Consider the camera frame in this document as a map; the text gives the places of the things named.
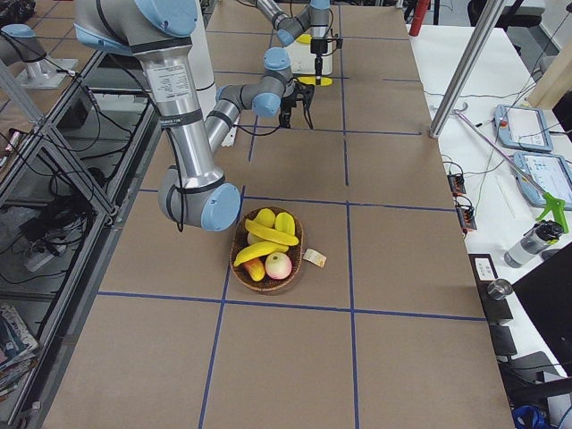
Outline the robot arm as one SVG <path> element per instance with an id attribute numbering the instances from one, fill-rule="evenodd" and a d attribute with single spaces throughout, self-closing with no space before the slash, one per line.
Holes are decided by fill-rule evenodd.
<path id="1" fill-rule="evenodd" d="M 277 115 L 295 88 L 286 49 L 271 47 L 257 84 L 219 90 L 214 109 L 203 114 L 189 54 L 199 23 L 193 1 L 79 1 L 79 42 L 109 54 L 138 59 L 160 123 L 171 141 L 174 166 L 164 176 L 159 206 L 180 227 L 224 231 L 240 211 L 240 192 L 215 164 L 215 152 L 244 110 Z"/>
<path id="2" fill-rule="evenodd" d="M 305 75 L 302 81 L 330 86 L 334 40 L 333 14 L 329 1 L 310 1 L 295 15 L 288 15 L 275 1 L 240 1 L 257 8 L 272 25 L 275 36 L 286 49 L 292 72 Z"/>

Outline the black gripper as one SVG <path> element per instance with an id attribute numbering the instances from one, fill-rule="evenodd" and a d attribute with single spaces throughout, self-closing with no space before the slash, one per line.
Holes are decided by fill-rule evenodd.
<path id="1" fill-rule="evenodd" d="M 314 69 L 315 69 L 315 85 L 322 82 L 323 72 L 323 59 L 321 55 L 327 55 L 329 52 L 328 38 L 311 38 L 310 39 L 310 53 L 315 55 Z"/>
<path id="2" fill-rule="evenodd" d="M 281 111 L 279 114 L 279 124 L 281 128 L 290 129 L 291 124 L 291 109 L 297 106 L 298 101 L 302 102 L 304 100 L 304 89 L 299 82 L 294 82 L 291 87 L 291 92 L 289 95 L 284 96 L 281 101 Z M 312 130 L 314 124 L 312 121 L 312 116 L 310 112 L 310 104 L 307 101 L 302 102 L 303 116 L 307 127 Z"/>

